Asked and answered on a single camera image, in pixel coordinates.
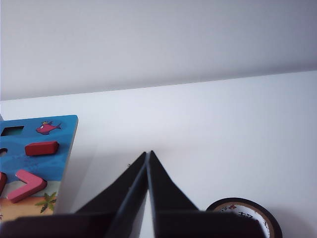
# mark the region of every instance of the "white surface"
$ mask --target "white surface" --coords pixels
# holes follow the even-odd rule
[[[5,120],[76,114],[59,212],[73,212],[154,150],[202,210],[226,197],[315,238],[317,71],[3,101]],[[142,238],[153,237],[146,204]]]
[[[317,70],[316,0],[2,0],[1,99]]]

